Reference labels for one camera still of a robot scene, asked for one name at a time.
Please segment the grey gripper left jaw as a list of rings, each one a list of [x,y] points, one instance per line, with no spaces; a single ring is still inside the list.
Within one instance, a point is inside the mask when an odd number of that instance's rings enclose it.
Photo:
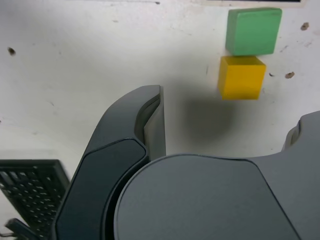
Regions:
[[[141,86],[98,122],[54,220],[57,240],[112,240],[117,201],[143,166],[166,155],[163,88]]]

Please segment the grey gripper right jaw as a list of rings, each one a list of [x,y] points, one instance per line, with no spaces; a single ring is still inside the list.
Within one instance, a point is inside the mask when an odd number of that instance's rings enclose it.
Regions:
[[[117,240],[319,239],[319,112],[302,116],[272,155],[152,161],[122,190],[113,230]]]

